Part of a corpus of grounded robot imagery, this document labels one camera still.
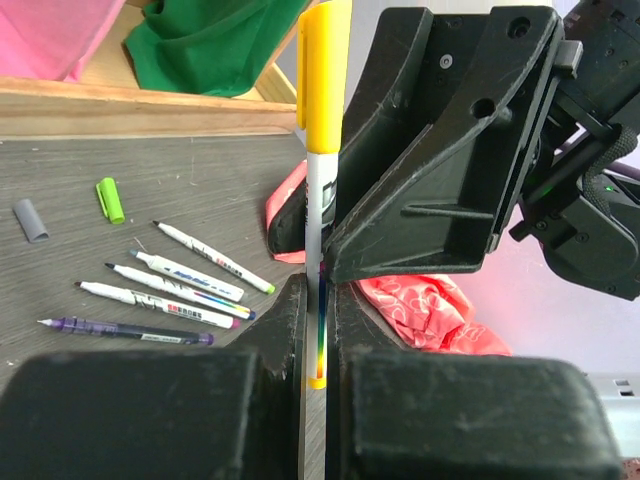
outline marker with yellow cap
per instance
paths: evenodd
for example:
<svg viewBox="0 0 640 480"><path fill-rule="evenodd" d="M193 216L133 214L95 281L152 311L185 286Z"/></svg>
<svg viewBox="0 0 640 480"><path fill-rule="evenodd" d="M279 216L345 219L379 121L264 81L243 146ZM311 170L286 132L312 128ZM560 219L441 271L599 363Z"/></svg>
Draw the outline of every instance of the marker with yellow cap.
<svg viewBox="0 0 640 480"><path fill-rule="evenodd" d="M335 217L350 29L351 0L322 3L298 21L298 126L307 134L307 375L314 389L327 384L322 238Z"/></svg>

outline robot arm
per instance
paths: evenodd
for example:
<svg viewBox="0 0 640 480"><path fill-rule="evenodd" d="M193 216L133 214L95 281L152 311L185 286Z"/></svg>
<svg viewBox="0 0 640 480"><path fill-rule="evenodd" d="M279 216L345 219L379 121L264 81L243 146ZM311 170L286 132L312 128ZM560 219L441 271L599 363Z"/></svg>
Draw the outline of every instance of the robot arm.
<svg viewBox="0 0 640 480"><path fill-rule="evenodd" d="M556 274L637 297L640 189L603 170L637 146L639 18L638 0L585 0L564 22L385 11L344 118L331 280L476 271L517 203L512 236L534 235ZM301 186L269 247L303 242Z"/></svg>

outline pen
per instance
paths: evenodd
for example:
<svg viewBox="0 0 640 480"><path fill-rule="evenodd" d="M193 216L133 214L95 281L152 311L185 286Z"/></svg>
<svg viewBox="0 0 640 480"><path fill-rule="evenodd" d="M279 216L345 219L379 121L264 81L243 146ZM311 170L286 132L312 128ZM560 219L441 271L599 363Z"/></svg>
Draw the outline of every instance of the pen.
<svg viewBox="0 0 640 480"><path fill-rule="evenodd" d="M228 313L229 315L233 315L234 317L242 318L244 320L254 320L256 318L256 312L253 312L246 307L236 305L235 303L227 302L226 300L199 292L193 288L171 282L159 277L158 275L151 275L150 273L141 272L135 268L122 267L120 265L114 265L113 263L105 263L105 266L129 280L142 283L143 285L155 288L162 292L170 293L176 297L188 300L189 302L199 303L206 307Z"/></svg>
<svg viewBox="0 0 640 480"><path fill-rule="evenodd" d="M122 337L150 342L175 343L180 345L213 345L210 333L181 332L165 328L142 327L124 323L90 322L78 317L63 317L38 320L38 323L63 333L97 335L100 337Z"/></svg>
<svg viewBox="0 0 640 480"><path fill-rule="evenodd" d="M179 263L173 262L159 255L147 255L146 253L142 253L137 250L129 250L129 253L138 260L142 260L146 263L151 270L201 288L207 292L228 298L234 302L239 301L244 295L244 290L241 288L229 285L228 283L217 280L209 275L205 275L204 273L200 273L192 268L180 265Z"/></svg>
<svg viewBox="0 0 640 480"><path fill-rule="evenodd" d="M229 257L225 257L217 250L214 250L208 245L205 245L200 240L193 238L186 233L181 232L177 228L171 227L165 223L153 222L160 230L169 235L174 240L177 240L185 247L190 248L194 252L202 255L204 258L211 260L216 265L221 266L228 272L233 273L236 277L241 278L245 282L250 285L253 285L258 290L264 293L271 294L276 291L276 287L271 285L269 282L261 279L257 275L251 273L246 268L238 265L236 262L231 260Z"/></svg>
<svg viewBox="0 0 640 480"><path fill-rule="evenodd" d="M298 20L297 120L307 135L307 374L314 389L327 384L322 240L335 219L351 8L351 0L332 0L310 8Z"/></svg>
<svg viewBox="0 0 640 480"><path fill-rule="evenodd" d="M209 325L215 325L216 327L237 328L240 326L240 320L237 318L232 318L220 313L209 312L207 310L202 310L201 308L185 305L184 303L173 302L154 295L136 292L135 290L128 290L125 288L105 285L104 283L92 282L76 282L74 285L86 290L87 292L93 293L94 295L111 298L112 300L118 300L119 302L127 303L129 305L138 305L139 307L147 308L149 310L159 310L161 312L168 313L169 315L188 318L189 320L196 320Z"/></svg>

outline red cloth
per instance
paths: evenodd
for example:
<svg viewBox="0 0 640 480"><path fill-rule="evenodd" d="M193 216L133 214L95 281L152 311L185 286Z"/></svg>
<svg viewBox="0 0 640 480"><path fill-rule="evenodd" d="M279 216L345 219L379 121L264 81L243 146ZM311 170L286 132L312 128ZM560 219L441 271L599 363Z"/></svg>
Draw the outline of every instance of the red cloth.
<svg viewBox="0 0 640 480"><path fill-rule="evenodd" d="M307 175L300 163L267 200L267 228ZM304 251L274 255L287 263L304 263ZM489 328L474 322L475 309L446 275L392 275L357 281L369 302L413 348L443 353L511 355Z"/></svg>

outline white marker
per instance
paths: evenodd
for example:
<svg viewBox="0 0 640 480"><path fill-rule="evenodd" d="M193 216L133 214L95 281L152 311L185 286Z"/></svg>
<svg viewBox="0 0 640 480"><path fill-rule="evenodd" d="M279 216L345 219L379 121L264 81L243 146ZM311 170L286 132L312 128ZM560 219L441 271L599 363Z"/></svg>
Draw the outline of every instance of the white marker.
<svg viewBox="0 0 640 480"><path fill-rule="evenodd" d="M194 252L199 253L204 258L211 260L213 263L233 273L235 276L240 277L245 282L256 287L258 290L268 294L276 291L276 287L271 285L269 282L261 279L257 275L254 275L246 268L241 267L229 257L225 257L217 250L214 250L210 246L202 243L200 240L190 237L186 233L182 233L177 228L170 227L169 225L166 225L164 223L156 222L155 220L153 223L174 240L177 240L185 247L190 248Z"/></svg>
<svg viewBox="0 0 640 480"><path fill-rule="evenodd" d="M150 310L160 310L161 312L168 313L169 315L176 315L177 317L196 320L209 325L215 325L216 327L238 328L240 326L240 320L237 318L222 315L220 313L209 312L184 303L172 302L171 300L166 300L154 295L147 295L142 292L136 292L135 290L128 290L125 288L105 285L104 283L92 282L76 282L74 285L86 290L87 292L91 292L94 295L111 298L122 303L128 303L129 305L138 305Z"/></svg>
<svg viewBox="0 0 640 480"><path fill-rule="evenodd" d="M147 272L141 272L135 268L122 267L120 265L114 265L113 263L105 263L107 267L116 273L119 273L129 280L142 283L161 292L167 292L176 297L183 298L189 302L199 303L214 310L228 313L234 317L243 318L245 320L255 320L256 312L251 311L247 307L243 307L236 303L231 303L221 298L214 297L208 293L199 292L191 287L174 283L170 280L166 280L158 275L151 275Z"/></svg>
<svg viewBox="0 0 640 480"><path fill-rule="evenodd" d="M181 282L188 283L195 287L199 287L207 292L215 293L234 302L239 301L244 295L244 290L222 280L217 280L209 275L200 273L179 263L172 262L164 257L158 255L147 255L146 253L139 252L137 250L129 250L129 253L136 257L138 260L142 260L147 266L158 273L166 275L167 277L175 278Z"/></svg>

